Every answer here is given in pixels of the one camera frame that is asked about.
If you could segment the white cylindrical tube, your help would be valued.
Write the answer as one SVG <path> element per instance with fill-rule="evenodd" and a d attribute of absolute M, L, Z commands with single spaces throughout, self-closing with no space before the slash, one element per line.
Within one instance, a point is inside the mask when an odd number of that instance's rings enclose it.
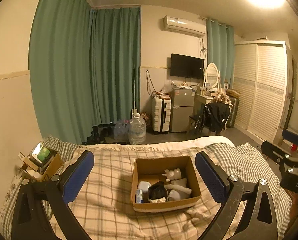
<path fill-rule="evenodd" d="M 164 186 L 165 186 L 166 189 L 181 191 L 181 192 L 184 192 L 185 194 L 188 194 L 188 195 L 190 195 L 192 193 L 192 189 L 186 188 L 186 187 L 181 186 L 181 185 L 166 184 Z"/>

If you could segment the white mesh sock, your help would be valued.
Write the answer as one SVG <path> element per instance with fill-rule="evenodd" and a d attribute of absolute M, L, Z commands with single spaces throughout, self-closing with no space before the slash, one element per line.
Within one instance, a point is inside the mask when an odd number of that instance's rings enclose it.
<path fill-rule="evenodd" d="M 172 180 L 169 184 L 181 185 L 181 186 L 186 187 L 186 182 L 187 182 L 187 179 L 183 178 L 183 179 L 180 179 L 180 180 Z M 184 199 L 187 199 L 187 198 L 190 197 L 190 195 L 185 194 L 184 192 L 181 192 L 181 191 L 171 190 L 171 189 L 168 189 L 168 190 L 170 190 L 170 192 L 167 196 L 167 201 L 168 202 L 169 201 L 184 200 Z"/>

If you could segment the white rabbit figurine bottle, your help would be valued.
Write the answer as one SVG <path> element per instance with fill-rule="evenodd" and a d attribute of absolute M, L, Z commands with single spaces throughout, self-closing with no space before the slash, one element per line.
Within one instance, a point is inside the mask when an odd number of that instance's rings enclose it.
<path fill-rule="evenodd" d="M 176 168 L 174 170 L 164 170 L 163 176 L 166 177 L 166 182 L 170 182 L 172 180 L 180 180 L 182 179 L 182 174 L 180 168 Z"/>

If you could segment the cream lace scrunchie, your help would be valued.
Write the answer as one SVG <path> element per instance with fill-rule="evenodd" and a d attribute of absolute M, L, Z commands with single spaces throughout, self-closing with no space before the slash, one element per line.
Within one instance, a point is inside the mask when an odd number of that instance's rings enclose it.
<path fill-rule="evenodd" d="M 157 199 L 150 199 L 150 198 L 148 198 L 148 201 L 150 203 L 165 203 L 166 202 L 166 198 L 165 197 L 157 198 Z"/>

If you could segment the black square case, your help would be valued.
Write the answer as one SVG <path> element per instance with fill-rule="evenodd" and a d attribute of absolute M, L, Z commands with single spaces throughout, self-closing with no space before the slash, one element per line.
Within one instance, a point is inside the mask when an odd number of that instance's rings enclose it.
<path fill-rule="evenodd" d="M 148 198 L 150 200 L 156 200 L 161 198 L 167 198 L 168 192 L 165 188 L 163 181 L 158 181 L 148 188 Z"/>

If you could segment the blue tissue pack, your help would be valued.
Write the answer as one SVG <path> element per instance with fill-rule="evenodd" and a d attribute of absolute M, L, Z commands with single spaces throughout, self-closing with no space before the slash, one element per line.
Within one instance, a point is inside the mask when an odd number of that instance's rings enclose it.
<path fill-rule="evenodd" d="M 143 203 L 143 197 L 144 197 L 143 191 L 141 189 L 137 189 L 135 192 L 135 202 L 137 204 Z"/>

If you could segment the green checkered bedsheet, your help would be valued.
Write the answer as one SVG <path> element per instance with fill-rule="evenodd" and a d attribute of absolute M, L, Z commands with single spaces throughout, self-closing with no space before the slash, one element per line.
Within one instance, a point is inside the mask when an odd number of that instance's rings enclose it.
<path fill-rule="evenodd" d="M 244 143 L 235 146 L 229 139 L 225 137 L 206 137 L 198 138 L 195 140 L 182 141 L 182 142 L 166 142 L 153 145 L 92 145 L 82 146 L 70 142 L 61 141 L 55 137 L 47 137 L 43 140 L 43 144 L 50 147 L 60 154 L 61 159 L 66 163 L 72 163 L 84 150 L 94 153 L 95 150 L 132 150 L 134 148 L 150 147 L 155 150 L 163 148 L 165 150 L 181 150 L 190 147 L 201 147 L 224 142 L 234 146 L 234 150 L 226 153 L 221 162 L 221 166 L 227 174 L 235 174 L 240 179 L 246 182 L 255 183 L 259 179 L 265 179 L 270 187 L 274 208 L 276 211 L 278 238 L 282 239 L 284 233 L 288 228 L 290 221 L 289 213 L 292 205 L 291 198 L 287 195 L 284 189 L 279 185 L 279 178 L 274 174 L 267 161 L 263 158 L 262 154 L 249 143 Z"/>

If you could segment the bedside cardboard box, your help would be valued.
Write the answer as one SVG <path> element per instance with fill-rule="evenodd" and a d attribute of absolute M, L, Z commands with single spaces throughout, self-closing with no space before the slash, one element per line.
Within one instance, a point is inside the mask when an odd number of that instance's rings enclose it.
<path fill-rule="evenodd" d="M 49 180 L 63 165 L 60 154 L 56 150 L 50 148 L 48 149 L 51 150 L 51 154 L 48 156 L 48 159 L 42 164 L 38 163 L 31 156 L 31 154 L 29 154 L 28 156 L 24 156 L 22 153 L 19 153 L 18 157 L 22 161 L 21 169 L 30 179 L 33 179 L 35 181 Z"/>

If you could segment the green white book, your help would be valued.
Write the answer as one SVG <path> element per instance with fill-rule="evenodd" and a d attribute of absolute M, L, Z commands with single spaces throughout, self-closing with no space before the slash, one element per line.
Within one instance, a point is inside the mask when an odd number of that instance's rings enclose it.
<path fill-rule="evenodd" d="M 41 142 L 37 144 L 31 156 L 40 164 L 44 163 L 48 156 L 51 154 L 51 150 L 45 147 Z"/>

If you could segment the beige plaid blanket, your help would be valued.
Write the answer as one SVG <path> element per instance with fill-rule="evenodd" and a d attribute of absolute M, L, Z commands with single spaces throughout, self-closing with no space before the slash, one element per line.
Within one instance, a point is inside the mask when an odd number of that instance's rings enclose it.
<path fill-rule="evenodd" d="M 202 195 L 193 207 L 139 213 L 131 204 L 134 161 L 181 156 L 194 159 L 198 152 L 205 151 L 217 165 L 223 166 L 221 158 L 231 150 L 234 146 L 224 142 L 181 150 L 95 150 L 93 169 L 69 207 L 91 239 L 197 239 L 220 208 L 202 178 L 198 178 Z"/>

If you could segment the black jacket on chair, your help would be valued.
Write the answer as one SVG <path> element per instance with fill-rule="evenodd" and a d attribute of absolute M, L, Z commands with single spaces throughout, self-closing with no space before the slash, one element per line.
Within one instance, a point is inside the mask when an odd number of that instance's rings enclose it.
<path fill-rule="evenodd" d="M 215 135 L 219 135 L 225 128 L 229 118 L 230 107 L 221 102 L 210 102 L 204 108 L 204 126 Z"/>

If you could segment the white louvered wardrobe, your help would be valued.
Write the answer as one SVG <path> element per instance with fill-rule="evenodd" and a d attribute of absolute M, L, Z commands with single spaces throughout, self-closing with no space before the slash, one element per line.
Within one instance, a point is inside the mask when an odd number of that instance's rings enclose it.
<path fill-rule="evenodd" d="M 274 141 L 288 88 L 288 47 L 284 41 L 235 44 L 233 89 L 239 92 L 235 126 L 254 140 Z"/>

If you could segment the white oval vanity mirror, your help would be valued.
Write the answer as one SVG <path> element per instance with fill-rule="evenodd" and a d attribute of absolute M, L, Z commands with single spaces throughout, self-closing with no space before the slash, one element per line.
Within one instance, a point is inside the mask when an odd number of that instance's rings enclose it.
<path fill-rule="evenodd" d="M 216 88 L 220 81 L 220 71 L 214 63 L 210 63 L 204 70 L 204 86 L 207 89 Z"/>

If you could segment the silver mini fridge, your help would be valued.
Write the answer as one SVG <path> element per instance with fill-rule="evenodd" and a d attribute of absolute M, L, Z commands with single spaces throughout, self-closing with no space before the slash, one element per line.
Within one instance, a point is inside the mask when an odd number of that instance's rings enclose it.
<path fill-rule="evenodd" d="M 173 88 L 171 92 L 170 132 L 186 132 L 189 116 L 193 112 L 195 91 L 185 88 Z"/>

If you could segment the brown cardboard box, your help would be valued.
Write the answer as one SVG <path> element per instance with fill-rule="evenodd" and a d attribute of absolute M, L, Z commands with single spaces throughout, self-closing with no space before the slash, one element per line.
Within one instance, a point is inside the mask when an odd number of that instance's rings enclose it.
<path fill-rule="evenodd" d="M 150 203 L 148 201 L 148 193 L 143 193 L 143 203 L 135 202 L 135 192 L 138 189 L 139 181 L 149 181 L 151 186 L 158 181 L 166 182 L 163 176 L 164 170 L 174 170 L 180 168 L 182 179 L 186 178 L 186 187 L 192 189 L 190 197 L 184 200 L 167 201 L 165 203 Z M 201 190 L 197 180 L 196 172 L 189 156 L 168 157 L 168 158 L 147 158 L 136 159 L 133 168 L 133 179 L 131 188 L 131 203 L 133 209 L 137 212 L 159 213 L 173 210 L 179 210 L 194 206 L 201 198 Z"/>

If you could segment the small white container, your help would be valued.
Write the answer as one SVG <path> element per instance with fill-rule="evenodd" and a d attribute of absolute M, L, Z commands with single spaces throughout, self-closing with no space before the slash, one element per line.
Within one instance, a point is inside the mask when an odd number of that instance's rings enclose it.
<path fill-rule="evenodd" d="M 148 193 L 149 188 L 151 187 L 151 184 L 149 181 L 139 181 L 138 183 L 138 189 L 141 190 L 143 193 Z"/>

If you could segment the white suitcase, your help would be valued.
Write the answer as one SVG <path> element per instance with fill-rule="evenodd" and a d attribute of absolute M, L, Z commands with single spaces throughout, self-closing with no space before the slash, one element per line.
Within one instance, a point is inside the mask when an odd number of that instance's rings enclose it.
<path fill-rule="evenodd" d="M 170 128 L 171 99 L 152 98 L 152 129 L 156 133 L 167 133 Z"/>

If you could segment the small green curtain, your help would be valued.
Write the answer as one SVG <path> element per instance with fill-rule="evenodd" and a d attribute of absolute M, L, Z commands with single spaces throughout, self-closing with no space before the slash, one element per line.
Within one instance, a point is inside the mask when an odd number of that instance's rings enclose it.
<path fill-rule="evenodd" d="M 207 62 L 220 71 L 221 83 L 232 85 L 234 69 L 234 28 L 211 18 L 206 20 Z"/>

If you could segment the large clear water jug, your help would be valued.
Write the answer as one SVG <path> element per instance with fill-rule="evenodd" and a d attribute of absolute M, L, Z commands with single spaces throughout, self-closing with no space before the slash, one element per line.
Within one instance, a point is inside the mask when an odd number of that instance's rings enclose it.
<path fill-rule="evenodd" d="M 129 121 L 128 139 L 131 145 L 143 144 L 146 139 L 146 122 L 140 113 L 133 114 Z"/>

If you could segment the white air conditioner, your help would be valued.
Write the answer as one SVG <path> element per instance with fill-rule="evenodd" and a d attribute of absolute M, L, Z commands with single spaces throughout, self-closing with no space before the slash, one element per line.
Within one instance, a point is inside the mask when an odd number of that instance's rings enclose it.
<path fill-rule="evenodd" d="M 203 37 L 206 34 L 204 24 L 172 16 L 164 17 L 164 30 L 177 31 L 197 37 Z"/>

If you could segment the large green curtain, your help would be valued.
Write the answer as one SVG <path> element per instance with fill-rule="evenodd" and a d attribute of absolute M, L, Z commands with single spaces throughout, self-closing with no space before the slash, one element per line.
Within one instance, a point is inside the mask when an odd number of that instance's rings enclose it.
<path fill-rule="evenodd" d="M 33 105 L 43 137 L 86 142 L 140 103 L 139 7 L 39 0 L 29 42 Z"/>

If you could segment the black wall television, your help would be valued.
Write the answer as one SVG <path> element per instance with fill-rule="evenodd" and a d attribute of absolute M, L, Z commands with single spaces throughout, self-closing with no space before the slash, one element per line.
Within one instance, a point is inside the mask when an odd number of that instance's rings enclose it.
<path fill-rule="evenodd" d="M 171 54 L 170 75 L 201 80 L 204 77 L 204 59 Z"/>

